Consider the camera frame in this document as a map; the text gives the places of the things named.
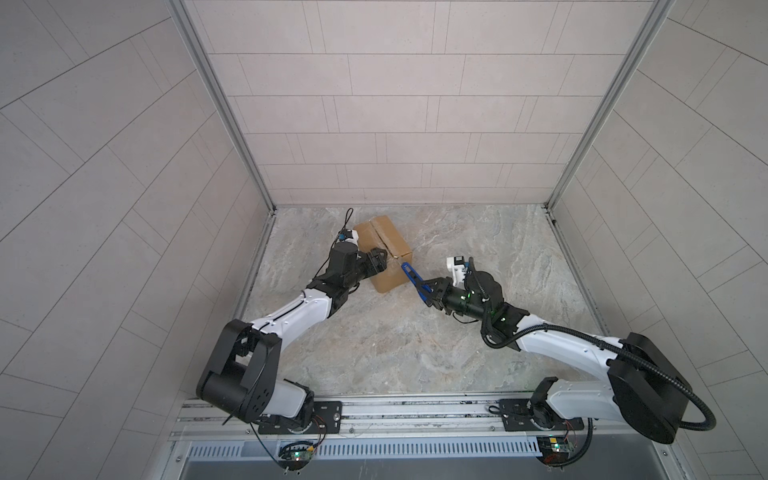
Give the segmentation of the blue utility knife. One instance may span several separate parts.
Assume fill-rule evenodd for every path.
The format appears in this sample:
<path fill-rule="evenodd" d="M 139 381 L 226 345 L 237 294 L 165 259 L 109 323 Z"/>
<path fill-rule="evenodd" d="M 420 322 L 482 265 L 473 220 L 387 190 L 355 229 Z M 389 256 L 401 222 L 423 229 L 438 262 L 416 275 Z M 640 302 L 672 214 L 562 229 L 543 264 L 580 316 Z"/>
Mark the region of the blue utility knife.
<path fill-rule="evenodd" d="M 431 307 L 432 306 L 432 289 L 431 289 L 431 287 L 421 278 L 421 276 L 413 269 L 413 267 L 408 262 L 403 262 L 402 265 L 401 265 L 401 269 L 405 273 L 407 279 L 416 288 L 416 291 L 417 291 L 420 299 L 428 307 Z"/>

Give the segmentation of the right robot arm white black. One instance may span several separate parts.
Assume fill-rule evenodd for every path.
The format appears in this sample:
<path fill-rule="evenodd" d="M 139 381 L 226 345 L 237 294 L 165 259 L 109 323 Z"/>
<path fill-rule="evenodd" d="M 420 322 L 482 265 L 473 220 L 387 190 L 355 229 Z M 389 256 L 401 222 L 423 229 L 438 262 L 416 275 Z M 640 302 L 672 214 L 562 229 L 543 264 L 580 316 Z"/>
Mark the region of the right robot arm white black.
<path fill-rule="evenodd" d="M 545 429 L 573 418 L 622 421 L 654 442 L 670 444 L 681 429 L 707 430 L 715 422 L 689 382 L 644 335 L 595 336 L 547 322 L 506 302 L 500 284 L 483 271 L 469 273 L 460 286 L 448 277 L 407 276 L 427 306 L 478 324 L 487 347 L 543 355 L 591 375 L 585 382 L 555 376 L 540 382 L 529 411 Z M 691 404 L 704 414 L 700 425 L 683 419 Z"/>

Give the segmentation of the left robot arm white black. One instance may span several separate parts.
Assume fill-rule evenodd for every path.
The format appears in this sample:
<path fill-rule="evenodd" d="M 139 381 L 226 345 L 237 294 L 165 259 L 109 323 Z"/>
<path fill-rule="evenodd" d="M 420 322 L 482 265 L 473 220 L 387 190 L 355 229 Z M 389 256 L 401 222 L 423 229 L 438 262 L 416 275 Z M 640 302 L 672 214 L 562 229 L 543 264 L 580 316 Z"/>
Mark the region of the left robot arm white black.
<path fill-rule="evenodd" d="M 359 250 L 354 239 L 336 241 L 326 270 L 298 297 L 256 320 L 228 322 L 196 386 L 199 399 L 244 423 L 284 421 L 292 430 L 313 422 L 314 393 L 277 378 L 282 350 L 310 327 L 330 318 L 359 283 L 387 268 L 388 253 Z"/>

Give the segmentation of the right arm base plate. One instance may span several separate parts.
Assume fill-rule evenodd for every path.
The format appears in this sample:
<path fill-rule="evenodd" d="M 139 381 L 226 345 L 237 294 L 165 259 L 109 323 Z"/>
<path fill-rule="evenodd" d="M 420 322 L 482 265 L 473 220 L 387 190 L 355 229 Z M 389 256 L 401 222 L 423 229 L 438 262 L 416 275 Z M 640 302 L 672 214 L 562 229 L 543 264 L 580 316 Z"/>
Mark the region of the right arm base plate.
<path fill-rule="evenodd" d="M 545 402 L 533 403 L 530 399 L 501 399 L 490 405 L 488 412 L 501 419 L 506 432 L 565 432 L 585 429 L 583 419 L 564 419 Z"/>

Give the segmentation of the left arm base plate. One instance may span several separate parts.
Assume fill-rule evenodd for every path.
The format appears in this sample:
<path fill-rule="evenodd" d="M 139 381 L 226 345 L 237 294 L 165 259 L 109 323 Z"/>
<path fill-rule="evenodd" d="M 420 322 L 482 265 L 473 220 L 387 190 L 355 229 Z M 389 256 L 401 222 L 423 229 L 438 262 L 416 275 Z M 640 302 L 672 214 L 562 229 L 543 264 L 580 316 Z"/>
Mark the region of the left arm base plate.
<path fill-rule="evenodd" d="M 258 425 L 260 435 L 319 435 L 338 434 L 343 403 L 315 401 L 312 410 L 303 408 L 297 418 L 263 416 Z"/>

